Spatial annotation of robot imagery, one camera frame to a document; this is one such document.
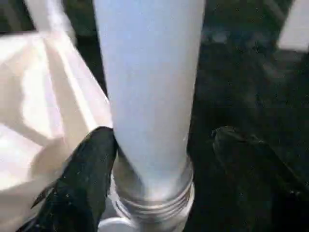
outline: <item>white cylinder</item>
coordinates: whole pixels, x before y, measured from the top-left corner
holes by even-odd
[[[147,197],[186,163],[204,0],[95,0],[116,139]]]

